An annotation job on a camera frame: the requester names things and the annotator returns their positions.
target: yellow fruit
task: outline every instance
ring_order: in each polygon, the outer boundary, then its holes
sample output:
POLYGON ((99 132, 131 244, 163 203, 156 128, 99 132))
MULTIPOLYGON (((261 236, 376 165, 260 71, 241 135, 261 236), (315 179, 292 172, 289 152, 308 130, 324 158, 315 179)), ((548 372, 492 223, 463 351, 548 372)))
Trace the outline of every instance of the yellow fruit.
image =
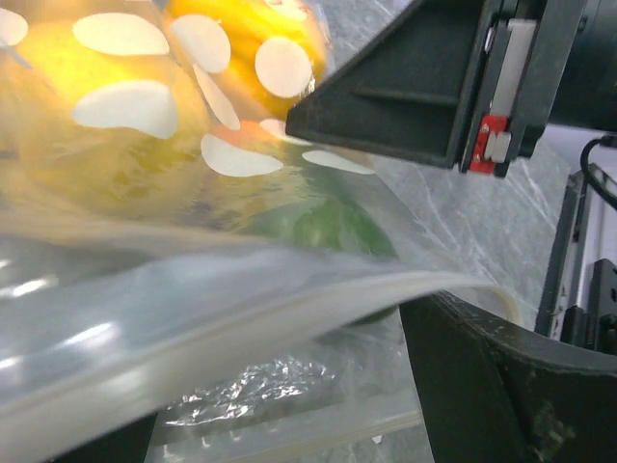
MULTIPOLYGON (((327 39, 310 9, 299 1, 171 0, 167 12, 173 18, 201 14, 214 19, 223 28, 230 43, 231 56, 224 70, 211 71, 212 78, 228 96, 240 119, 257 120, 275 116, 284 120, 289 109, 324 78, 328 60, 327 39), (306 86, 296 91, 292 86, 291 90, 285 89, 275 95, 272 85, 267 82, 264 85, 255 68, 267 67, 272 61, 270 58, 261 61, 258 58, 259 50, 263 51, 262 46, 271 39, 299 45, 301 50, 296 50, 296 54, 305 54, 310 63, 311 76, 309 81, 305 81, 306 86)), ((202 48, 207 48, 205 35, 182 35, 184 37, 180 41, 185 48, 201 46, 202 42, 202 48)), ((284 57, 282 60, 283 63, 274 63, 273 67, 284 67, 284 57)), ((282 69, 281 74, 297 70, 298 66, 291 61, 287 64, 292 69, 282 69)))
MULTIPOLYGON (((13 115, 24 172, 43 190, 91 211, 167 217, 192 201, 205 170, 200 140, 209 130, 209 116, 195 77, 169 54, 116 56, 90 49, 73 34, 73 25, 31 23, 14 49, 34 69, 11 66, 8 85, 0 88, 0 117, 13 115), (94 92, 144 81, 168 89, 164 106, 175 113, 174 126, 161 119, 168 117, 164 112, 147 115, 156 136, 126 124, 85 126, 73 117, 88 97, 96 109, 105 94, 94 92), (168 133, 156 133, 168 126, 173 126, 168 133)), ((149 94, 144 95, 149 104, 149 94)), ((130 120, 126 113, 135 108, 129 103, 112 107, 120 120, 130 120)), ((89 117, 96 116, 89 111, 89 117)))

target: white component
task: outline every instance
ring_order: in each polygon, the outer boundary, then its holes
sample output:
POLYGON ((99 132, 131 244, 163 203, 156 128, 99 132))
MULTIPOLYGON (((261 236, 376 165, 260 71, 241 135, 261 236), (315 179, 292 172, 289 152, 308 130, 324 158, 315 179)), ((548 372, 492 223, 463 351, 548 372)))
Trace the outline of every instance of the white component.
POLYGON ((153 80, 126 80, 96 89, 71 111, 73 120, 93 128, 134 128, 161 140, 171 138, 178 125, 172 91, 153 80))
POLYGON ((270 133, 270 135, 284 142, 291 143, 293 145, 300 145, 301 147, 309 147, 311 145, 311 142, 287 135, 285 133, 285 123, 283 121, 279 121, 278 119, 266 119, 261 121, 259 125, 266 132, 270 133))
POLYGON ((0 48, 15 46, 28 34, 28 21, 20 14, 0 8, 0 48))
POLYGON ((255 71, 261 85, 275 96, 301 94, 312 79, 312 65, 305 49, 287 37, 272 37, 255 55, 255 71))
POLYGON ((497 164, 504 162, 511 139, 512 135, 508 132, 491 132, 486 144, 484 158, 497 164))
POLYGON ((229 65, 229 37, 211 17, 187 14, 176 19, 170 29, 191 59, 206 72, 222 72, 229 65))
POLYGON ((351 172, 353 174, 360 174, 361 176, 370 176, 371 174, 375 174, 375 171, 369 169, 368 167, 365 167, 361 164, 350 161, 349 159, 345 159, 342 156, 333 154, 328 151, 307 151, 302 155, 302 157, 304 157, 307 162, 310 162, 312 164, 317 164, 324 167, 331 167, 333 169, 351 172))
POLYGON ((511 31, 510 41, 491 105, 491 114, 506 117, 512 114, 514 100, 533 42, 536 21, 512 19, 508 23, 508 29, 511 31))
POLYGON ((272 156, 242 150, 213 135, 201 139, 201 155, 210 169, 227 177, 265 176, 282 169, 272 156))
POLYGON ((207 100, 212 112, 221 123, 231 129, 240 130, 240 120, 238 115, 233 109, 231 101, 225 96, 225 94, 216 85, 216 82, 212 78, 203 72, 199 66, 193 65, 197 81, 200 84, 201 92, 207 100))
POLYGON ((82 45, 108 55, 166 55, 170 52, 170 45, 160 29, 136 14, 92 14, 73 24, 73 35, 82 45))

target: polka dot plastic bag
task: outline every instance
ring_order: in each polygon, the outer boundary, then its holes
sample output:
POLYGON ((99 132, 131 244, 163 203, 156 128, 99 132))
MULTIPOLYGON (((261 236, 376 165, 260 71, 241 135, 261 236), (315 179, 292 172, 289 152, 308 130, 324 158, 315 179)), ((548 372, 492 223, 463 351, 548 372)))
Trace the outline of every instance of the polka dot plastic bag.
MULTIPOLYGON (((417 422, 400 320, 383 308, 483 284, 427 251, 365 155, 285 135, 332 62, 316 12, 0 0, 7 461, 42 461, 170 402, 150 461, 417 422)), ((516 318, 504 301, 493 306, 516 318)))

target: green fruit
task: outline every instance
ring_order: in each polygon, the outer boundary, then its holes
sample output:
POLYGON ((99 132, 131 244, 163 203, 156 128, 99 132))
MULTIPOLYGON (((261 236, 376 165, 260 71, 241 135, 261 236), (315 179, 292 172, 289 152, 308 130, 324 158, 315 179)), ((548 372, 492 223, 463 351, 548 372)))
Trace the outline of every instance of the green fruit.
MULTIPOLYGON (((287 205, 253 217, 242 233, 274 238, 296 246, 329 248, 353 254, 396 257, 388 236, 357 204, 336 200, 287 205)), ((358 323, 374 323, 395 312, 388 309, 358 323)))

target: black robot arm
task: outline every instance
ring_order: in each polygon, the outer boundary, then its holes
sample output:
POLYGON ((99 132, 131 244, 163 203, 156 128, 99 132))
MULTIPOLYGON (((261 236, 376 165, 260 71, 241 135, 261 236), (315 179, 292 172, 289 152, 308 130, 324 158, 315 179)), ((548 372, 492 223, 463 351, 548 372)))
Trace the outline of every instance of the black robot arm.
POLYGON ((617 131, 613 0, 415 0, 287 133, 504 177, 546 125, 617 131))

